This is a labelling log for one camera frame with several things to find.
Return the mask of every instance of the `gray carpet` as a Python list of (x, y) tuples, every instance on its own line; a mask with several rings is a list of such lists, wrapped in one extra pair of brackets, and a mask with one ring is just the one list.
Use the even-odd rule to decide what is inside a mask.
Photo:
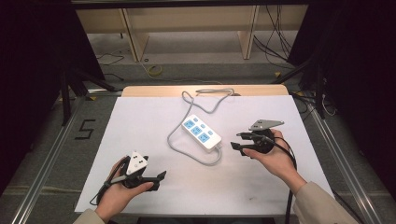
[[(117, 77), (106, 75), (107, 82), (119, 88), (130, 85), (203, 84), (196, 80), (178, 82), (153, 80), (145, 74), (140, 65), (102, 66), (102, 69), (104, 73), (112, 73), (124, 78), (121, 81)], [(275, 80), (275, 72), (277, 71), (285, 74), (288, 69), (277, 68), (271, 64), (165, 64), (160, 77), (166, 79), (216, 80), (223, 84), (267, 84)], [(298, 89), (297, 83), (298, 78), (294, 78), (288, 80), (286, 86), (290, 91), (296, 91)], [(90, 82), (87, 82), (87, 86), (89, 89), (97, 88)], [(78, 214), (74, 213), (74, 207), (91, 169), (116, 100), (116, 96), (100, 95), (93, 101), (87, 100), (84, 102), (45, 187), (29, 216), (28, 223), (72, 223), (78, 217)], [(296, 105), (300, 111), (304, 111), (305, 105), (303, 103), (296, 100)], [(62, 113), (62, 103), (56, 102), (35, 141), (33, 150), (26, 155), (20, 169), (0, 198), (0, 223), (10, 223), (24, 193), (35, 180), (35, 175), (61, 130)], [(306, 118), (304, 120), (305, 128), (330, 186), (361, 216), (360, 209), (309, 111), (302, 113), (301, 116), (302, 119)], [(84, 126), (92, 128), (93, 132), (91, 138), (78, 140), (77, 137), (88, 135), (78, 131), (85, 119), (94, 119), (94, 121), (86, 122)], [(353, 170), (367, 190), (384, 223), (396, 223), (396, 203), (381, 184), (367, 160), (359, 153), (359, 149), (342, 117), (339, 115), (326, 116), (326, 122), (340, 147), (346, 153)], [(136, 223), (136, 217), (127, 215), (117, 216), (114, 220), (119, 223)], [(276, 223), (282, 222), (283, 217), (276, 217)], [(291, 223), (298, 223), (297, 218), (294, 217)]]

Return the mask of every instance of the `hand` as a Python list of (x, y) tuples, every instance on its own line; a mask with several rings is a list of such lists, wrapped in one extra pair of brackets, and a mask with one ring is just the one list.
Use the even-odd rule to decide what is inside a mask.
[[(110, 173), (112, 173), (117, 168), (117, 165), (123, 159), (124, 158), (113, 165)], [(114, 177), (117, 176), (120, 176), (120, 169), (116, 172)], [(121, 183), (112, 185), (110, 188), (108, 188), (108, 190), (106, 190), (97, 208), (95, 209), (96, 214), (105, 223), (107, 223), (112, 217), (120, 213), (133, 197), (147, 191), (153, 186), (153, 184), (154, 183), (152, 182), (148, 182), (133, 189), (125, 188)]]
[[(277, 144), (290, 150), (288, 144), (283, 141), (283, 134), (278, 130), (272, 129)], [(306, 181), (294, 169), (290, 157), (278, 147), (273, 147), (267, 154), (262, 154), (256, 150), (244, 148), (244, 153), (250, 158), (259, 161), (273, 175), (281, 178), (289, 186), (291, 191), (296, 194), (297, 191), (306, 184)]]

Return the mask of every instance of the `floor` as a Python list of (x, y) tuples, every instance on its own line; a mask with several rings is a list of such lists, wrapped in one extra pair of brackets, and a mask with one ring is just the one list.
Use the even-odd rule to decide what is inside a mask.
[[(270, 32), (259, 32), (256, 34), (258, 39), (264, 44), (267, 44), (266, 41), (270, 35)], [(291, 45), (295, 36), (296, 32), (285, 32), (285, 37)], [(122, 83), (122, 85), (126, 85), (125, 82), (121, 82), (116, 76), (127, 80), (131, 78), (131, 71), (128, 69), (138, 69), (142, 65), (145, 67), (163, 65), (168, 69), (166, 70), (167, 72), (180, 72), (180, 69), (185, 69), (185, 71), (193, 73), (193, 71), (196, 71), (193, 70), (196, 69), (194, 64), (200, 64), (200, 72), (205, 74), (213, 70), (217, 71), (218, 66), (224, 65), (228, 66), (228, 69), (233, 70), (232, 66), (235, 64), (245, 69), (241, 73), (249, 73), (250, 66), (264, 64), (271, 68), (268, 69), (269, 72), (265, 73), (265, 76), (270, 79), (274, 79), (277, 72), (284, 74), (288, 71), (287, 68), (278, 66), (290, 66), (277, 57), (265, 56), (257, 46), (253, 46), (250, 59), (244, 60), (240, 52), (236, 32), (150, 34), (142, 63), (134, 62), (129, 51), (128, 41), (126, 38), (121, 38), (119, 34), (89, 35), (89, 39), (104, 73), (112, 73), (112, 75), (106, 75), (107, 81), (114, 84)], [(284, 56), (279, 39), (272, 37), (268, 47)], [(125, 66), (127, 71), (122, 72), (121, 66), (116, 65)], [(136, 75), (131, 83), (136, 83), (136, 79), (143, 79), (146, 75), (144, 70), (139, 71), (141, 74)], [(219, 75), (217, 78), (222, 78), (222, 76), (226, 76), (226, 74)], [(298, 80), (299, 77), (295, 77), (285, 83), (289, 91), (299, 90)], [(87, 83), (87, 86), (91, 90), (100, 89), (91, 83)], [(45, 181), (43, 189), (39, 192), (35, 207), (33, 211), (29, 211), (30, 216), (27, 218), (27, 223), (70, 223), (77, 218), (78, 214), (74, 213), (73, 208), (78, 201), (84, 180), (90, 171), (95, 150), (100, 144), (106, 122), (111, 115), (111, 108), (118, 97), (117, 94), (107, 93), (102, 95), (91, 93), (91, 95), (95, 99), (86, 99), (81, 104), (80, 110), (76, 112), (78, 117), (70, 130), (67, 131), (67, 138), (62, 143), (62, 151), (57, 156), (56, 162), (50, 167), (50, 174)], [(79, 102), (76, 100), (74, 107), (77, 107), (77, 104)], [(326, 114), (326, 120), (320, 121), (320, 119), (315, 118), (316, 112), (313, 108), (305, 108), (305, 104), (299, 100), (296, 100), (296, 105), (302, 111), (301, 117), (305, 128), (331, 187), (352, 206), (352, 209), (360, 217), (366, 218), (365, 223), (396, 223), (396, 202), (382, 186), (367, 160), (359, 153), (359, 149), (342, 118), (338, 115), (331, 116), (332, 111), (329, 111)], [(85, 119), (92, 118), (96, 122), (91, 125), (102, 128), (95, 129), (91, 142), (77, 141), (79, 124)], [(2, 208), (0, 223), (10, 223), (12, 218), (14, 218), (26, 192), (35, 182), (35, 178), (40, 172), (41, 164), (45, 162), (45, 158), (53, 148), (54, 142), (58, 141), (58, 133), (63, 131), (59, 125), (60, 123), (62, 123), (62, 102), (58, 101), (54, 104), (53, 110), (49, 114), (48, 122), (35, 141), (35, 150), (26, 156), (23, 165), (0, 198), (0, 207)], [(333, 139), (326, 139), (323, 133), (332, 134)], [(333, 154), (334, 150), (331, 149), (331, 141), (335, 141), (337, 146), (343, 151), (353, 175), (364, 191), (363, 195), (368, 197), (369, 205), (374, 209), (374, 212), (369, 212), (369, 215), (379, 216), (381, 222), (372, 222), (367, 219), (366, 210), (357, 203), (356, 193), (349, 186), (350, 173), (343, 171), (337, 166), (337, 159)], [(276, 223), (283, 222), (282, 218), (277, 217)], [(119, 223), (136, 222), (135, 217), (125, 215), (121, 215), (115, 220)], [(291, 223), (298, 223), (298, 221), (294, 217)]]

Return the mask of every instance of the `white desk panel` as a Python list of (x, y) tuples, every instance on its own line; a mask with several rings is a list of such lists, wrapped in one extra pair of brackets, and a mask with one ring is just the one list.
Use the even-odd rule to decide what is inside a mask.
[[(195, 97), (212, 108), (220, 96)], [(94, 208), (90, 200), (102, 186), (112, 165), (136, 150), (149, 156), (143, 176), (167, 171), (158, 191), (135, 197), (124, 213), (153, 217), (265, 217), (286, 213), (289, 189), (255, 160), (242, 157), (230, 142), (250, 144), (237, 133), (248, 132), (257, 119), (283, 120), (276, 127), (293, 149), (299, 173), (332, 195), (295, 103), (290, 96), (235, 96), (224, 100), (214, 114), (193, 107), (196, 114), (222, 137), (222, 158), (204, 166), (172, 150), (167, 135), (183, 119), (189, 104), (181, 97), (119, 98), (101, 146), (78, 201), (76, 212)], [(174, 146), (201, 160), (214, 160), (181, 128), (172, 135)]]

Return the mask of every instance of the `person's left hand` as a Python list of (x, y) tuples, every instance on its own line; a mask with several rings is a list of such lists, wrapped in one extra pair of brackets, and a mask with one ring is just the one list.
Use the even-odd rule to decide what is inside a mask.
[[(112, 173), (117, 168), (117, 165), (123, 159), (124, 158), (113, 165), (110, 173)], [(117, 176), (120, 176), (120, 169), (114, 175), (114, 177)], [(105, 223), (107, 223), (112, 217), (120, 213), (133, 197), (147, 191), (153, 185), (154, 183), (148, 182), (141, 184), (134, 189), (127, 189), (121, 183), (114, 184), (108, 188), (108, 190), (106, 190), (97, 208), (95, 209), (95, 212)]]

